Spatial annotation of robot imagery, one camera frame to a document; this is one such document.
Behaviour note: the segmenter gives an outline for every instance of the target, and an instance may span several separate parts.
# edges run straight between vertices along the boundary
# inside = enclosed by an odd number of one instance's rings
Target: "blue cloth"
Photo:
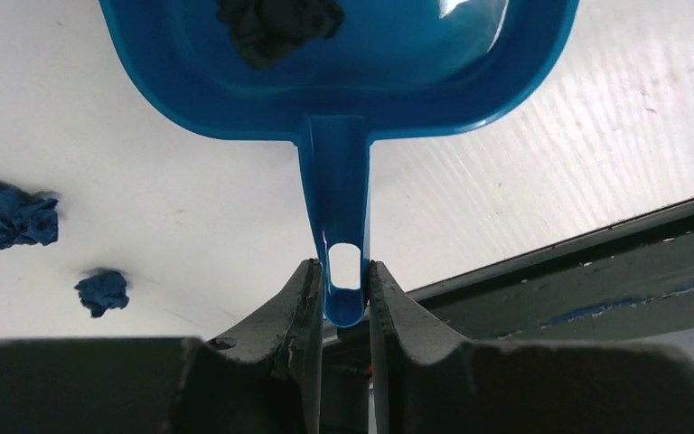
[[[103,271],[76,285],[81,304],[99,318],[108,309],[123,309],[129,304],[127,281],[118,271]]]
[[[0,250],[15,244],[49,245],[59,236],[57,200],[31,197],[0,183]]]

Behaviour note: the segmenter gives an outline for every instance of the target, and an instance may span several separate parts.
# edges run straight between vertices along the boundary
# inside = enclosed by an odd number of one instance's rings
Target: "blue dustpan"
[[[214,0],[101,4],[132,81],[173,122],[298,147],[324,312],[352,326],[366,304],[370,144],[460,133],[513,109],[562,51],[578,0],[338,1],[345,19],[331,40],[261,71],[237,55]],[[329,267],[342,243],[362,256],[352,288]]]

